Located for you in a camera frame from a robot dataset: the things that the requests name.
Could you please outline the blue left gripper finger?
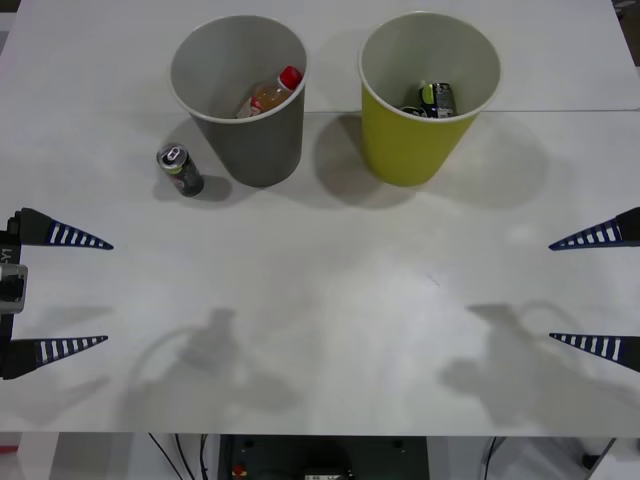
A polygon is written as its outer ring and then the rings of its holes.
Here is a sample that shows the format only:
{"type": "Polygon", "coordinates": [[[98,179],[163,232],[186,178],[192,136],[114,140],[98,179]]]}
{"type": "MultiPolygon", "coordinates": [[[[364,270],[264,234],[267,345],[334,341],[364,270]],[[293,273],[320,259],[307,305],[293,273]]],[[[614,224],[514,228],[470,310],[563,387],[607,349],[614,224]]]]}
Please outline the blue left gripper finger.
{"type": "Polygon", "coordinates": [[[23,208],[17,212],[19,236],[29,246],[113,249],[107,241],[84,230],[59,222],[37,210],[23,208]]]}
{"type": "Polygon", "coordinates": [[[108,340],[108,336],[11,340],[2,356],[1,378],[13,380],[108,340]]]}

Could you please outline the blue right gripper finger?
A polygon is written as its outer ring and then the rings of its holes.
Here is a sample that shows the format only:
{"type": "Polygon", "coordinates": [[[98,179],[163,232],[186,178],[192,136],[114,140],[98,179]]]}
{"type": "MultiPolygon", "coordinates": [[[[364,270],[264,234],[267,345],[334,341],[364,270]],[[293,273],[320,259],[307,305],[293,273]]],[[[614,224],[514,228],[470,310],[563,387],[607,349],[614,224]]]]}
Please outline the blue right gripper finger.
{"type": "Polygon", "coordinates": [[[605,222],[593,225],[562,238],[548,246],[550,250],[578,250],[639,246],[640,208],[618,214],[605,222]]]}
{"type": "Polygon", "coordinates": [[[549,333],[548,336],[575,349],[640,372],[640,338],[638,336],[569,333],[549,333]]]}

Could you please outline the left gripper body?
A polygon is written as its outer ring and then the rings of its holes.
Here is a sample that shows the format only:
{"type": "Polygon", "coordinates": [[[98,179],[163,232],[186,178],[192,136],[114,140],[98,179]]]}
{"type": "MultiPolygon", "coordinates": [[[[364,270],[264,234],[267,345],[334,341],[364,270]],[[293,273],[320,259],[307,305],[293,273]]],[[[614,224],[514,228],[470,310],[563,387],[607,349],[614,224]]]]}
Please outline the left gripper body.
{"type": "Polygon", "coordinates": [[[17,212],[1,231],[1,349],[11,340],[14,315],[23,309],[23,267],[17,212]]]}

